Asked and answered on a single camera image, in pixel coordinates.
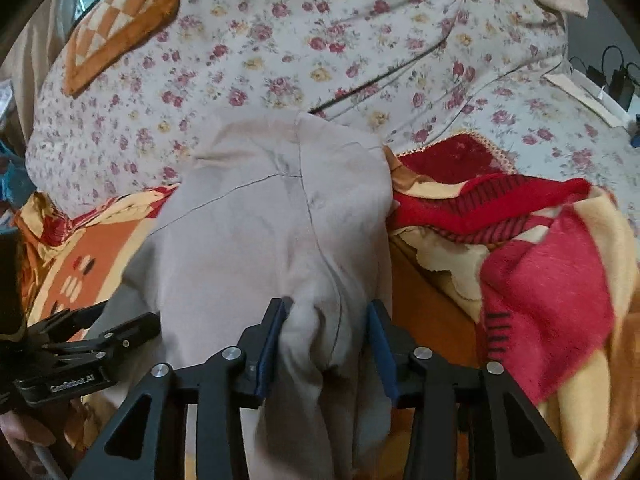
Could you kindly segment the beige jacket with striped cuffs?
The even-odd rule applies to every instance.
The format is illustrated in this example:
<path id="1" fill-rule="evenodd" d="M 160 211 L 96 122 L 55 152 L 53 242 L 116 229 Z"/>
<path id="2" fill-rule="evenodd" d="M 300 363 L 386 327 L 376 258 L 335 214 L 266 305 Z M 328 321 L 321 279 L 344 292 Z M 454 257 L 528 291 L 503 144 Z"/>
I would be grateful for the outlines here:
<path id="1" fill-rule="evenodd" d="M 363 345 L 368 303 L 392 292 L 382 141 L 295 110 L 220 110 L 204 128 L 208 143 L 96 323 L 107 330 L 153 311 L 162 334 L 92 403 L 118 408 L 155 363 L 206 361 L 259 322 L 271 299 L 288 297 L 276 381 L 264 406 L 242 417 L 250 475 L 370 470 L 390 429 Z"/>

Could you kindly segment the orange red polka dot blanket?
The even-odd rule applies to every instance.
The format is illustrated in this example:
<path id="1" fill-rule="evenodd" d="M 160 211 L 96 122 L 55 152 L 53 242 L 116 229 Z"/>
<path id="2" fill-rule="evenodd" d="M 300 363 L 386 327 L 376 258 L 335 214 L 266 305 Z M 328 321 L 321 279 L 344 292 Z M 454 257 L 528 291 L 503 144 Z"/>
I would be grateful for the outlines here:
<path id="1" fill-rule="evenodd" d="M 604 476 L 625 444 L 611 436 L 627 381 L 617 360 L 639 321 L 636 243 L 612 198 L 582 179 L 451 182 L 421 153 L 383 150 L 392 292 L 380 300 L 438 348 L 501 362 L 582 478 Z M 116 410 L 94 407 L 100 392 L 72 428 L 82 446 Z"/>

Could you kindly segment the cluttered bedside items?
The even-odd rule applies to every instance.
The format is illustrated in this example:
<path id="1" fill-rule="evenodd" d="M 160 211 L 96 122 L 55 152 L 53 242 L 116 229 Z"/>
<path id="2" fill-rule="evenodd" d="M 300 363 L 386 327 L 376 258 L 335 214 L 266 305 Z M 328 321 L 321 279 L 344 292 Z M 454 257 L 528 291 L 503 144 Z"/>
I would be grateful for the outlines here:
<path id="1" fill-rule="evenodd" d="M 24 159 L 10 148 L 6 135 L 14 110 L 12 84 L 6 79 L 1 83 L 1 200 L 20 209 L 35 191 L 35 185 L 29 179 Z"/>

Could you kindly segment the beige curtain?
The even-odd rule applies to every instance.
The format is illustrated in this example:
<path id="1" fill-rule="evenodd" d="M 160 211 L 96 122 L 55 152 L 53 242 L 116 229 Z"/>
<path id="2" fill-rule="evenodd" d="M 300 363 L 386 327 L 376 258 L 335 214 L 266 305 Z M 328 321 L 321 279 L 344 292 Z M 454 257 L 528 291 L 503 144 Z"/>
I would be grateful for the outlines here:
<path id="1" fill-rule="evenodd" d="M 28 20 L 1 65 L 1 79 L 11 81 L 15 132 L 11 143 L 26 150 L 35 105 L 49 70 L 66 44 L 75 19 L 76 0 L 44 0 Z"/>

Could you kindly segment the floral quilt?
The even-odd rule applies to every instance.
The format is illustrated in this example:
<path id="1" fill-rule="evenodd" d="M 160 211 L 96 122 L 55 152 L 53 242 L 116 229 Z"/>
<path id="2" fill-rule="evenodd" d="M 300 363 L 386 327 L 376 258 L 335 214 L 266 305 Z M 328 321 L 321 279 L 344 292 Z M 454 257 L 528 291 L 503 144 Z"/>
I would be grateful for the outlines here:
<path id="1" fill-rule="evenodd" d="M 77 94 L 69 44 L 39 92 L 26 168 L 71 217 L 177 182 L 218 107 L 302 110 L 395 153 L 479 132 L 521 174 L 583 178 L 639 220 L 639 152 L 554 84 L 563 12 L 538 0 L 179 0 L 177 14 Z"/>

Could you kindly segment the orange checkered pillow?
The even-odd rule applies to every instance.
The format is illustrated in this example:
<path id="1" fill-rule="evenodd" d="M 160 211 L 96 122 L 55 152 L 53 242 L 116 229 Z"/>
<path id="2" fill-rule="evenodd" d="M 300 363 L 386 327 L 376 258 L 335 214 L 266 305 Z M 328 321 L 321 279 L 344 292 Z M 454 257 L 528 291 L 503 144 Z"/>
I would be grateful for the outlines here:
<path id="1" fill-rule="evenodd" d="M 169 23 L 179 1 L 98 1 L 67 41 L 64 94 L 77 96 L 108 66 Z"/>

